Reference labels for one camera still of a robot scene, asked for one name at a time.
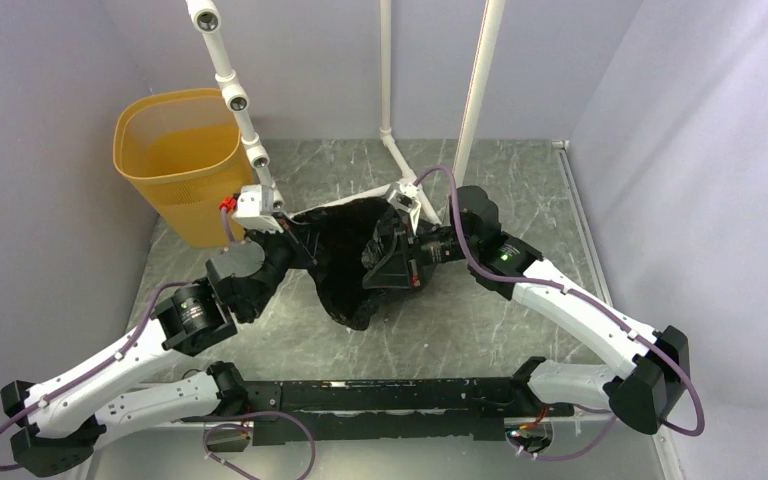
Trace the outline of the black trash bag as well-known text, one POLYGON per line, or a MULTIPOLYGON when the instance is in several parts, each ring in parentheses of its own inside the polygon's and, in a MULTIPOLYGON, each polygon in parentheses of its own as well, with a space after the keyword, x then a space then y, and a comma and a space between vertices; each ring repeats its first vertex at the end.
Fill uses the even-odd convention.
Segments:
POLYGON ((365 289, 367 268, 362 255, 376 223, 391 214, 382 197, 366 197, 344 204, 310 209, 292 216, 319 233, 317 264, 308 269, 326 313, 338 324, 364 331, 383 305, 414 296, 415 290, 365 289))

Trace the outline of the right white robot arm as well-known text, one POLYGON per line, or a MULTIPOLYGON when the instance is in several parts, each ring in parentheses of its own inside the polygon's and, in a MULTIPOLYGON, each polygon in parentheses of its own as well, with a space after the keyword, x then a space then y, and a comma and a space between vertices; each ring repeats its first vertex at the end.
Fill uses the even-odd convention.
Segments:
POLYGON ((503 231, 499 210, 477 186, 457 190, 455 227, 427 226, 421 219, 419 189, 392 184, 388 212, 377 222, 362 255, 366 289, 414 291, 426 286, 440 264, 473 257, 470 274, 485 289, 538 312, 603 362, 602 367, 563 365, 536 359, 511 388, 517 411, 534 415, 547 404, 607 409, 628 427, 653 435, 687 387, 686 336, 669 326, 657 330, 629 318, 567 278, 540 251, 503 231))

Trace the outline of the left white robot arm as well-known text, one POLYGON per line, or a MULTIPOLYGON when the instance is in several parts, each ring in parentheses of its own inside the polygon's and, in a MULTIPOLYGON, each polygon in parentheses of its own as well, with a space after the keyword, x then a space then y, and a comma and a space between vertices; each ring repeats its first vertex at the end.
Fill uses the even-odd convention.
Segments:
POLYGON ((277 216, 271 232, 250 230, 211 258, 203 277, 160 286, 137 326, 78 366, 42 383, 1 390, 12 468, 45 478, 64 473, 115 440, 193 418, 234 427, 280 410, 230 362, 149 389, 140 382, 195 357, 254 321, 292 269, 320 263, 320 236, 277 216))

